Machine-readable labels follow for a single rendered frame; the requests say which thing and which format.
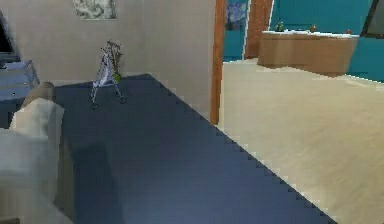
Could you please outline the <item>brown wooden room door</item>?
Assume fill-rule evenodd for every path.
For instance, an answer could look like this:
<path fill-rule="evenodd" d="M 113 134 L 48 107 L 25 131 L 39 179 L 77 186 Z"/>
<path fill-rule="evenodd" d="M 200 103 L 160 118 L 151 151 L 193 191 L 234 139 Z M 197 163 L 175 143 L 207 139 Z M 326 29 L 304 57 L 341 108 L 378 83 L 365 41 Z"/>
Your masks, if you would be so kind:
<path fill-rule="evenodd" d="M 251 0 L 248 28 L 246 32 L 246 59 L 257 58 L 259 55 L 261 34 L 270 24 L 273 0 Z"/>

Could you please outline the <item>brown counter with white top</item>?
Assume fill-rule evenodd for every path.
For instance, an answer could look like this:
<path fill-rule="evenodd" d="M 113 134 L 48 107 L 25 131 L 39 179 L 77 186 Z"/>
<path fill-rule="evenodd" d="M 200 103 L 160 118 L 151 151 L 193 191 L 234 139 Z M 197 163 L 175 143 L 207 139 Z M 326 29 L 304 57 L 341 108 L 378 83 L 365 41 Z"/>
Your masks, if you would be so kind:
<path fill-rule="evenodd" d="M 358 35 L 324 32 L 263 31 L 258 64 L 342 76 L 348 71 L 358 38 Z"/>

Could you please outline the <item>cream white sofa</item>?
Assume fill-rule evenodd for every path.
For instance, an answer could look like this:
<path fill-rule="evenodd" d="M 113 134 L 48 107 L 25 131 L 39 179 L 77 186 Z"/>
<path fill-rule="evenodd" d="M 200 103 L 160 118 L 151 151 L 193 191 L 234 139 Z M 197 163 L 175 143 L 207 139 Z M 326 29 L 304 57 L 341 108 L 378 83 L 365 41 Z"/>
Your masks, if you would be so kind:
<path fill-rule="evenodd" d="M 0 128 L 0 224 L 75 224 L 63 118 L 55 86 L 43 82 Z"/>

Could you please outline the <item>grey blue tv cabinet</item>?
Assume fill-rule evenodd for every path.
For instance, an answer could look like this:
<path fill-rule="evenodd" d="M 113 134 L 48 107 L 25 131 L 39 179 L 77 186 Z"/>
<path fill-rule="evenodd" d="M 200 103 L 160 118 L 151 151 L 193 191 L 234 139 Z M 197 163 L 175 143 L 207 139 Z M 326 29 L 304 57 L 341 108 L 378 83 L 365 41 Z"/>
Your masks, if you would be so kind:
<path fill-rule="evenodd" d="M 31 60 L 6 63 L 0 69 L 0 128 L 8 128 L 30 91 L 40 83 Z"/>

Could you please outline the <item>black television set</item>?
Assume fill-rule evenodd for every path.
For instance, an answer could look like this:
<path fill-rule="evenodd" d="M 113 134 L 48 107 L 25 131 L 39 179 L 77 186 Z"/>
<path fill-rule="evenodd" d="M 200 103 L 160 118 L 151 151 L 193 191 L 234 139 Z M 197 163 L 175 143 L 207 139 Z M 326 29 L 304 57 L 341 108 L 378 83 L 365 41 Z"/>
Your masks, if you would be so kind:
<path fill-rule="evenodd" d="M 2 69 L 6 63 L 20 61 L 20 54 L 15 46 L 7 20 L 0 10 L 0 69 Z"/>

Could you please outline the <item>dark framed window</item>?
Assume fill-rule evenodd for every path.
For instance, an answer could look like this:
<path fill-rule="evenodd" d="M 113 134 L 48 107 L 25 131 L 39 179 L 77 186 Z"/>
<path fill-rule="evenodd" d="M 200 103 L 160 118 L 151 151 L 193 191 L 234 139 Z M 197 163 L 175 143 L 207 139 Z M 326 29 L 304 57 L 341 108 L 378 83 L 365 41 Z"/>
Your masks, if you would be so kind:
<path fill-rule="evenodd" d="M 384 0 L 372 0 L 360 36 L 384 39 Z"/>

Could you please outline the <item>brown wooden door frame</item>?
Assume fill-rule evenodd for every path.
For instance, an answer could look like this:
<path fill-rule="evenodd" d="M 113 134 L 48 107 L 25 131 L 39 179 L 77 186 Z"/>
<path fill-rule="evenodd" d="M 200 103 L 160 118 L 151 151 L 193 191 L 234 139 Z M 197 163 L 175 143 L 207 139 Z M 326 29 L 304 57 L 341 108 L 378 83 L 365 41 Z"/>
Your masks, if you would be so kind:
<path fill-rule="evenodd" d="M 223 67 L 223 50 L 225 35 L 225 9 L 226 0 L 215 1 L 214 39 L 212 55 L 212 83 L 210 100 L 210 122 L 219 123 L 220 94 Z"/>

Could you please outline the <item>blue framed wall picture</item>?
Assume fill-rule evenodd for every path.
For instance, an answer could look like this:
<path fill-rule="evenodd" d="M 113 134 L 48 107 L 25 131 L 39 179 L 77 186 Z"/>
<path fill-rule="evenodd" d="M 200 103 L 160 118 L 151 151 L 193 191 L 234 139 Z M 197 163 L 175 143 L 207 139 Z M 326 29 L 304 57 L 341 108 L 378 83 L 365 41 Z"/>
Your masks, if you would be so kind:
<path fill-rule="evenodd" d="M 227 30 L 241 30 L 245 27 L 248 0 L 227 0 L 226 24 Z"/>

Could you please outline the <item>grey framed wall picture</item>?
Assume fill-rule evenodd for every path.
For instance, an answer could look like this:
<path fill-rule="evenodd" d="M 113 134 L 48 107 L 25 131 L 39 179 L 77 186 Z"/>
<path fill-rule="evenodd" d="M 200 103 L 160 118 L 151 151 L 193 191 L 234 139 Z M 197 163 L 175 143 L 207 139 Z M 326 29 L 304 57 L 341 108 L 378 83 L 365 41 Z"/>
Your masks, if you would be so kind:
<path fill-rule="evenodd" d="M 115 0 L 73 0 L 76 16 L 81 20 L 116 20 Z"/>

